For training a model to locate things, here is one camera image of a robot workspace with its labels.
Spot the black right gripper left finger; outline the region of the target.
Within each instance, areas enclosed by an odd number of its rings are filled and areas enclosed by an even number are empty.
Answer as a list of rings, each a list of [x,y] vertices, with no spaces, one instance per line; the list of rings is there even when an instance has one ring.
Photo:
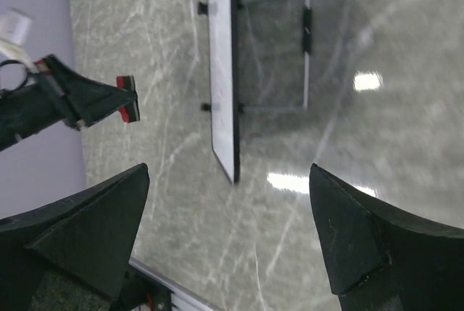
[[[123,285],[148,190],[141,163],[1,219],[1,309],[109,309]]]

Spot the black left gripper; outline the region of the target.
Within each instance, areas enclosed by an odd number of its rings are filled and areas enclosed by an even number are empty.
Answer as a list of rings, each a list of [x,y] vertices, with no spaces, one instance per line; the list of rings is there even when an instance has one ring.
[[[43,71],[64,91],[72,116],[65,118],[38,83],[7,94],[1,98],[1,151],[63,119],[76,130],[90,127],[127,102],[124,89],[86,78],[53,54],[43,58]]]

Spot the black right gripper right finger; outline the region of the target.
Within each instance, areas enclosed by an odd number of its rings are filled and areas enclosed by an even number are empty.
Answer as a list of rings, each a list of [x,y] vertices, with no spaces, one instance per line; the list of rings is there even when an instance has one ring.
[[[310,202],[343,310],[462,310],[463,229],[401,210],[314,164]]]

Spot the red and black whiteboard eraser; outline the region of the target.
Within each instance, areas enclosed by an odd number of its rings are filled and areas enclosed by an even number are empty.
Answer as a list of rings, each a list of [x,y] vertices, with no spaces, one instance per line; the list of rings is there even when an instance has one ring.
[[[119,108],[119,113],[125,123],[138,122],[141,118],[138,105],[138,94],[136,92],[136,82],[132,75],[117,77],[117,87],[124,89],[128,95],[124,106]]]

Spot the small black-framed whiteboard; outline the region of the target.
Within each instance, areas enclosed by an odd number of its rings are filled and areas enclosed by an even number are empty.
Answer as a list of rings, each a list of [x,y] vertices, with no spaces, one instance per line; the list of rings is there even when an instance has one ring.
[[[212,150],[232,184],[239,182],[237,0],[207,0]]]

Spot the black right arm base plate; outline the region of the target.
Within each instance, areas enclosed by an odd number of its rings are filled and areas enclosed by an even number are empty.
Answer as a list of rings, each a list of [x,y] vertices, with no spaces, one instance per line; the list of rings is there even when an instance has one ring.
[[[171,294],[172,291],[168,287],[129,265],[120,293],[116,300],[112,301],[109,310],[141,310],[142,306],[147,306],[148,310],[171,311]]]

